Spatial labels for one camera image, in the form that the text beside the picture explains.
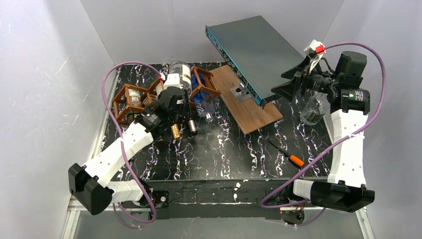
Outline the clear glass bottle dark label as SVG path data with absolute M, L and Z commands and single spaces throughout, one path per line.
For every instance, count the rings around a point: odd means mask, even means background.
M 317 93 L 312 95 L 306 102 L 300 113 L 300 120 L 303 124 L 313 126 L 320 122 L 327 112 L 325 94 Z

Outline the clear bottle white label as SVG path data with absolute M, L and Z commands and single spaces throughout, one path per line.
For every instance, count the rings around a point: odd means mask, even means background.
M 184 61 L 176 61 L 170 64 L 169 74 L 177 74 L 179 76 L 179 84 L 188 94 L 192 92 L 192 80 L 190 66 Z

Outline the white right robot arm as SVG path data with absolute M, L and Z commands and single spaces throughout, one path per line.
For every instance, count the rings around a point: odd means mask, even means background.
M 306 57 L 281 74 L 286 81 L 272 91 L 291 100 L 297 91 L 326 94 L 333 123 L 333 158 L 325 182 L 296 179 L 289 193 L 317 207 L 355 212 L 374 202 L 363 172 L 364 126 L 370 112 L 370 93 L 362 89 L 364 54 L 344 51 L 333 70 L 322 71 L 319 57 Z

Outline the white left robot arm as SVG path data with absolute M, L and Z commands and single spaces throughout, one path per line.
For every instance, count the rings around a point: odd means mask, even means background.
M 91 215 L 103 212 L 111 203 L 149 200 L 149 193 L 137 176 L 130 181 L 113 181 L 116 172 L 143 148 L 164 138 L 165 131 L 188 120 L 188 93 L 170 86 L 148 104 L 122 136 L 83 165 L 68 170 L 69 189 Z

